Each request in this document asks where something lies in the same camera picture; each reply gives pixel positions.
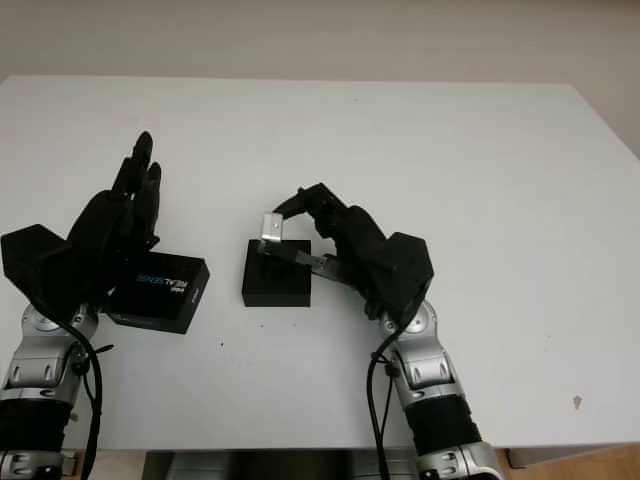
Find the white table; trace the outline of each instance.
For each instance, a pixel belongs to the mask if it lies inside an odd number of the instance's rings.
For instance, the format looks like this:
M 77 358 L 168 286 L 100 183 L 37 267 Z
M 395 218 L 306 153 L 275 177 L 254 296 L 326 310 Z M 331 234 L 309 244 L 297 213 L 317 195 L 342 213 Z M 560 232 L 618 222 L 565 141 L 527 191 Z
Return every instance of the white table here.
M 157 250 L 204 256 L 212 277 L 186 336 L 101 324 L 101 448 L 373 445 L 380 339 L 357 295 L 314 278 L 310 309 L 240 296 L 262 212 L 318 181 L 427 239 L 428 298 L 488 441 L 640 440 L 640 163 L 572 87 L 11 77 L 0 231 L 66 235 L 143 129 L 164 170 Z M 285 237 L 331 249 L 305 218 Z M 4 376 L 25 300 L 3 279 L 0 304 Z M 84 394 L 76 411 L 69 447 Z M 387 432 L 411 444 L 395 399 Z

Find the black block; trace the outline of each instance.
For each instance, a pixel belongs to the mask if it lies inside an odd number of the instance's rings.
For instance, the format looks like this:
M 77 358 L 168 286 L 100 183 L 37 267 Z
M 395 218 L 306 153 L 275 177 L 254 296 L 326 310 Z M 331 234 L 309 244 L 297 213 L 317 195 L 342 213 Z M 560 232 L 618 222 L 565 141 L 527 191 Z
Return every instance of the black block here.
M 208 280 L 202 258 L 146 253 L 113 291 L 109 316 L 120 325 L 184 334 Z
M 311 254 L 309 240 L 284 240 L 284 245 Z M 247 307 L 309 307 L 311 268 L 258 253 L 260 240 L 249 240 L 242 299 Z

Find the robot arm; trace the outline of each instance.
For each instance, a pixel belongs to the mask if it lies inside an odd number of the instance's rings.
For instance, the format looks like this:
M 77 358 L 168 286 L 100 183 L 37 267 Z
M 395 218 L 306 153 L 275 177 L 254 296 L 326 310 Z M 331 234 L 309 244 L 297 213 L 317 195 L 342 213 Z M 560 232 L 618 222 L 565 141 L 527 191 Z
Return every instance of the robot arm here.
M 313 257 L 281 244 L 282 222 L 309 213 L 336 255 Z M 262 251 L 310 265 L 311 271 L 355 288 L 365 313 L 379 322 L 384 341 L 372 355 L 367 394 L 378 449 L 380 474 L 389 478 L 382 435 L 371 396 L 373 370 L 386 354 L 400 403 L 414 435 L 422 480 L 503 480 L 491 445 L 471 419 L 451 360 L 437 336 L 437 317 L 425 295 L 433 267 L 423 239 L 394 233 L 387 238 L 371 216 L 345 206 L 323 184 L 298 193 L 265 215 Z
M 81 380 L 94 370 L 93 411 L 82 478 L 97 447 L 102 409 L 100 365 L 89 339 L 97 310 L 137 255 L 158 238 L 160 166 L 149 167 L 152 139 L 143 133 L 111 190 L 98 193 L 66 240 L 42 225 L 1 238 L 4 273 L 29 299 L 22 343 L 0 389 L 0 479 L 58 479 L 64 429 Z

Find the wire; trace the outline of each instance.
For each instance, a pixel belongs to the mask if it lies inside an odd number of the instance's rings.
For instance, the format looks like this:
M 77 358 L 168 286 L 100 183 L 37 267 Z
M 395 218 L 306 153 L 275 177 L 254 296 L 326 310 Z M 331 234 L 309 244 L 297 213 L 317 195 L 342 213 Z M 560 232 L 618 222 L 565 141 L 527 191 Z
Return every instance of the wire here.
M 98 449 L 98 434 L 100 433 L 100 416 L 102 415 L 102 370 L 100 369 L 100 361 L 98 360 L 98 354 L 91 346 L 91 343 L 80 331 L 76 330 L 71 325 L 65 322 L 55 321 L 60 328 L 67 331 L 72 335 L 84 348 L 87 354 L 91 368 L 93 369 L 93 379 L 95 383 L 95 397 L 91 396 L 89 390 L 89 384 L 84 374 L 83 382 L 87 393 L 89 394 L 89 401 L 91 402 L 91 423 L 89 426 L 89 439 L 87 440 L 87 449 L 84 457 L 84 464 L 82 465 L 82 474 L 80 480 L 88 480 L 93 464 L 96 460 L 96 452 Z
M 382 427 L 380 427 L 380 437 L 384 440 L 384 428 L 387 426 L 389 416 L 389 406 L 391 405 L 391 392 L 393 391 L 393 377 L 389 375 L 389 388 L 387 389 L 387 400 L 384 403 L 384 414 L 382 415 Z
M 411 323 L 410 320 L 397 328 L 395 332 L 389 335 L 385 341 L 380 344 L 378 349 L 371 354 L 371 360 L 369 361 L 369 367 L 367 368 L 367 404 L 369 405 L 369 415 L 371 417 L 373 436 L 376 441 L 376 451 L 378 453 L 378 468 L 380 470 L 380 477 L 382 480 L 390 480 L 390 476 L 389 468 L 387 467 L 387 456 L 384 453 L 382 433 L 380 431 L 380 425 L 378 424 L 378 415 L 376 414 L 376 405 L 373 401 L 373 374 L 378 363 L 384 363 L 384 360 L 381 360 L 385 359 L 383 356 L 384 351 L 389 347 L 389 345 L 395 342 L 400 335 L 402 335 L 409 323 Z
M 87 397 L 89 397 L 89 401 L 91 403 L 95 402 L 94 398 L 93 398 L 93 394 L 91 393 L 91 387 L 89 387 L 89 381 L 87 379 L 87 374 L 85 373 L 84 375 L 82 375 L 82 384 L 84 385 L 84 391 L 87 394 Z

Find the white wall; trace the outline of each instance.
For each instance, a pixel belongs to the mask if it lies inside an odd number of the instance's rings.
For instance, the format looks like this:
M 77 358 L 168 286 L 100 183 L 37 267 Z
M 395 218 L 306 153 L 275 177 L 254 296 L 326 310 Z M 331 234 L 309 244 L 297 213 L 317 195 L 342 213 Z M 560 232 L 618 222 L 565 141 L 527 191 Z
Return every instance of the white wall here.
M 14 73 L 571 83 L 640 155 L 639 0 L 0 0 Z

